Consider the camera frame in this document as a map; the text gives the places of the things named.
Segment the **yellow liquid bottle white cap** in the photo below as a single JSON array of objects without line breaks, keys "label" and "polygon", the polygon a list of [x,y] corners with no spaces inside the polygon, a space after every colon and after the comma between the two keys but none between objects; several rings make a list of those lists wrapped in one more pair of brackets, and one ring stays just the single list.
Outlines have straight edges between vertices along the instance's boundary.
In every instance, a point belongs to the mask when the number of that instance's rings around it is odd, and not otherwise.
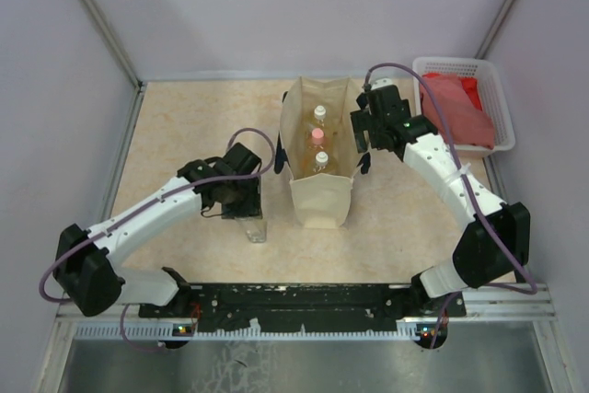
[{"label": "yellow liquid bottle white cap", "polygon": [[337,123],[336,117],[335,111],[330,107],[317,105],[306,114],[304,122],[309,131],[315,128],[333,130]]}]

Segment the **amber bottle white cap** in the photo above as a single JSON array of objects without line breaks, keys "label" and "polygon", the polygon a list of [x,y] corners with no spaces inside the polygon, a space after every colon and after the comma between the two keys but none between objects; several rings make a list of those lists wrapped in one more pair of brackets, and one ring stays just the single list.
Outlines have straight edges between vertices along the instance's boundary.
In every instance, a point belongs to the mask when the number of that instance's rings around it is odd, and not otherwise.
[{"label": "amber bottle white cap", "polygon": [[302,178],[310,178],[318,174],[338,176],[340,166],[337,159],[322,150],[305,153],[302,161]]}]

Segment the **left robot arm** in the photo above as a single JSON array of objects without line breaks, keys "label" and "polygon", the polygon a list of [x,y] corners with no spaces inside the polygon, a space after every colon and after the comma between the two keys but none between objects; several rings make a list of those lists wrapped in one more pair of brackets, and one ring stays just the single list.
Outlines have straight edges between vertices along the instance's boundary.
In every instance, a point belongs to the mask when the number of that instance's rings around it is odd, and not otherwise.
[{"label": "left robot arm", "polygon": [[140,271],[123,263],[153,237],[177,222],[220,204],[228,219],[260,218],[260,158],[237,143],[222,157],[197,159],[132,208],[83,229],[60,235],[53,270],[72,302],[86,317],[114,305],[150,306],[158,314],[185,314],[191,285],[174,269]]}]

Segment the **beige canvas bag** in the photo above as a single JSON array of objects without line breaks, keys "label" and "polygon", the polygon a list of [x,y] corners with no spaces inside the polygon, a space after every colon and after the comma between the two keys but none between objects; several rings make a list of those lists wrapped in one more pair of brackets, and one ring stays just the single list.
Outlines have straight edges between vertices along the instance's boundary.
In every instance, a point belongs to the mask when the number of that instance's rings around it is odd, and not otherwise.
[{"label": "beige canvas bag", "polygon": [[[350,114],[362,90],[349,77],[329,81],[299,77],[284,93],[274,172],[286,173],[297,221],[306,228],[335,229],[344,224],[351,207],[354,176],[363,155],[356,150]],[[329,157],[324,170],[313,172],[317,154],[311,150],[314,111],[326,111],[325,144]]]}]

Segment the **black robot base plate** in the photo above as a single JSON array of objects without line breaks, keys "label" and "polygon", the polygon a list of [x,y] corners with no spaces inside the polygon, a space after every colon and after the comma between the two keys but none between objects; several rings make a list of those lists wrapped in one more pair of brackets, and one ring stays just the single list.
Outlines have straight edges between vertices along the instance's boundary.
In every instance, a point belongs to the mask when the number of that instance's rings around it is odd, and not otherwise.
[{"label": "black robot base plate", "polygon": [[467,314],[462,295],[422,304],[406,284],[193,283],[191,289],[184,313],[160,315],[140,305],[140,318],[175,319],[179,339],[382,338],[440,347],[448,320]]}]

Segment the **clear bottle black cap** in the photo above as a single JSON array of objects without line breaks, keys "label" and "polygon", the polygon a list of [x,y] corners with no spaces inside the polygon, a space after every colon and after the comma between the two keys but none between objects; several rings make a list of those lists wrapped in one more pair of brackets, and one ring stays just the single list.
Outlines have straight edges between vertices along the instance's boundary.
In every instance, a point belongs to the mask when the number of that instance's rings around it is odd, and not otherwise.
[{"label": "clear bottle black cap", "polygon": [[261,244],[267,240],[268,223],[263,217],[238,218],[237,222],[250,243]]}]

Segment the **pink cap orange bottle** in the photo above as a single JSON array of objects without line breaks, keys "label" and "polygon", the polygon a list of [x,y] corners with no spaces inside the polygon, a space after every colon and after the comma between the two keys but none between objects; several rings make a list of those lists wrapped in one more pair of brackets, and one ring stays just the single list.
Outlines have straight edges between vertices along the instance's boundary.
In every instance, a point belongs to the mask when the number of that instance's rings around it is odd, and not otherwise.
[{"label": "pink cap orange bottle", "polygon": [[334,153],[334,133],[321,128],[313,128],[305,134],[305,153],[315,154],[326,152],[328,155]]}]

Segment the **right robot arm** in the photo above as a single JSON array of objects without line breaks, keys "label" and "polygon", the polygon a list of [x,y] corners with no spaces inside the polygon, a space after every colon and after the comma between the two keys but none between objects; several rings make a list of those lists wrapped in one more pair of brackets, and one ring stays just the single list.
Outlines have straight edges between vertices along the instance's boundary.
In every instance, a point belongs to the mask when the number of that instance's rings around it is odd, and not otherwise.
[{"label": "right robot arm", "polygon": [[351,123],[359,152],[394,153],[432,187],[463,230],[450,258],[412,278],[412,307],[429,316],[443,305],[445,295],[480,288],[510,272],[526,277],[527,208],[505,202],[466,166],[458,166],[451,146],[426,117],[411,115],[396,86],[366,88],[357,104]]}]

